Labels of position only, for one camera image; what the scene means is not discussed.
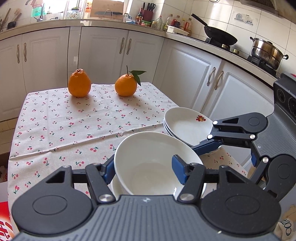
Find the table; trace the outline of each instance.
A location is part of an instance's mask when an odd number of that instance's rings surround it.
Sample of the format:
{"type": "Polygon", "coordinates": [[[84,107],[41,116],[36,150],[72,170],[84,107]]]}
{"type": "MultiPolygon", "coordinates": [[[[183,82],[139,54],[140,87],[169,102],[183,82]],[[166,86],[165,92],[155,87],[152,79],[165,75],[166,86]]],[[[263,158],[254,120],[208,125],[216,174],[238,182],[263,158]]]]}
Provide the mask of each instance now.
{"type": "MultiPolygon", "coordinates": [[[[165,133],[165,112],[177,107],[150,83],[132,97],[119,97],[114,85],[92,84],[89,95],[76,98],[67,88],[29,93],[15,129],[8,165],[8,202],[13,202],[62,165],[73,169],[104,163],[127,136],[141,131],[165,133]]],[[[200,157],[207,168],[226,164],[245,170],[223,148],[200,157]]],[[[87,186],[75,188],[89,195],[87,186]]],[[[208,185],[205,194],[215,189],[208,185]]]]}

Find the cutting board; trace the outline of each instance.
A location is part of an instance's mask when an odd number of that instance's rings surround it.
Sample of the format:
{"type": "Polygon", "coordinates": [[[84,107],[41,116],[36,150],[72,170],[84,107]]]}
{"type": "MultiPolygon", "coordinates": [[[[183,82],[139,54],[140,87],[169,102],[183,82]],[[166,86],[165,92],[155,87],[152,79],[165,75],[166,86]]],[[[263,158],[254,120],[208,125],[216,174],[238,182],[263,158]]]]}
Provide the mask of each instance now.
{"type": "Polygon", "coordinates": [[[123,2],[112,0],[93,0],[90,17],[123,19],[123,2]]]}

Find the white plate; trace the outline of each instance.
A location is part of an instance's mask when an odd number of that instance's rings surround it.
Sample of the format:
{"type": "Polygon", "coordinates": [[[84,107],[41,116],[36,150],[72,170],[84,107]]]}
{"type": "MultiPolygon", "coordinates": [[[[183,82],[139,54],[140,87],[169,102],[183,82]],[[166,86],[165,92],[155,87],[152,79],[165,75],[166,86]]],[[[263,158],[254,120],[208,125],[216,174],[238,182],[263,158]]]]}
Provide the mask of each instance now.
{"type": "Polygon", "coordinates": [[[173,155],[186,163],[202,161],[180,140],[158,132],[139,132],[125,138],[114,156],[116,175],[130,195],[174,195],[183,189],[172,169],[173,155]]]}
{"type": "Polygon", "coordinates": [[[213,122],[208,117],[183,107],[169,109],[164,120],[174,136],[191,146],[205,140],[213,127],[213,122]]]}
{"type": "Polygon", "coordinates": [[[115,175],[114,178],[112,179],[111,183],[110,183],[111,189],[112,189],[112,193],[114,194],[116,200],[119,199],[120,195],[123,195],[123,190],[121,188],[120,182],[117,178],[117,176],[115,175]]]}
{"type": "MultiPolygon", "coordinates": [[[[163,127],[164,127],[164,129],[166,130],[166,132],[167,132],[170,136],[175,137],[175,138],[178,139],[178,137],[176,137],[173,133],[171,133],[171,132],[169,131],[168,127],[166,126],[166,123],[165,123],[165,120],[164,120],[164,119],[163,119],[163,127]]],[[[210,152],[208,152],[208,153],[206,153],[206,154],[212,154],[212,153],[215,153],[218,149],[216,149],[216,150],[214,150],[214,151],[210,151],[210,152]]]]}
{"type": "Polygon", "coordinates": [[[167,131],[172,137],[175,137],[175,138],[177,138],[178,140],[184,142],[187,146],[193,147],[193,145],[190,145],[189,143],[187,143],[187,142],[185,142],[185,141],[179,139],[177,136],[175,136],[174,133],[172,133],[172,132],[169,130],[169,128],[168,128],[168,126],[167,126],[167,124],[166,124],[166,122],[165,122],[165,119],[163,119],[163,126],[164,126],[165,130],[166,130],[166,131],[167,131]]]}

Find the orange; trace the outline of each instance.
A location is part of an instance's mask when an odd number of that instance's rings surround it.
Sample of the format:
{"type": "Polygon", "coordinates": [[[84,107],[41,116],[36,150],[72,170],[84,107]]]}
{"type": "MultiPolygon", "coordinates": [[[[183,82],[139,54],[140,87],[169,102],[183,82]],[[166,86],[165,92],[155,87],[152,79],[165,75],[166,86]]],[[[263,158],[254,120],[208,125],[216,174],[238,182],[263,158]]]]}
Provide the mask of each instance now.
{"type": "Polygon", "coordinates": [[[132,96],[137,90],[137,82],[132,74],[124,74],[115,82],[115,91],[123,97],[132,96]]]}
{"type": "Polygon", "coordinates": [[[85,97],[91,90],[91,80],[83,69],[76,70],[71,74],[68,81],[68,89],[75,97],[85,97]]]}

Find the gas stove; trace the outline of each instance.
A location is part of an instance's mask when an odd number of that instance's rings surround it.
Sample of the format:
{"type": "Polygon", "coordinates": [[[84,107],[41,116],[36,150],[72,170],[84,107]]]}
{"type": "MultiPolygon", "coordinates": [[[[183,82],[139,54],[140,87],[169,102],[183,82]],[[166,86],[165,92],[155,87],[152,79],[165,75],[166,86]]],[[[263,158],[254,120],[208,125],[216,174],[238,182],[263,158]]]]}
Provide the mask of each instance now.
{"type": "Polygon", "coordinates": [[[205,42],[208,43],[208,44],[214,45],[214,46],[216,46],[218,48],[221,48],[223,50],[226,50],[227,52],[235,54],[235,55],[237,55],[237,56],[251,62],[252,64],[258,66],[259,68],[261,68],[265,72],[269,73],[270,75],[276,77],[276,71],[272,67],[270,67],[268,64],[266,64],[264,61],[262,61],[261,59],[258,59],[258,58],[253,57],[253,56],[249,56],[246,59],[246,58],[239,55],[239,50],[237,50],[237,49],[235,49],[235,48],[233,48],[231,46],[227,46],[225,44],[219,43],[219,42],[217,42],[217,41],[215,41],[213,39],[210,39],[210,38],[207,38],[205,40],[205,42]]]}

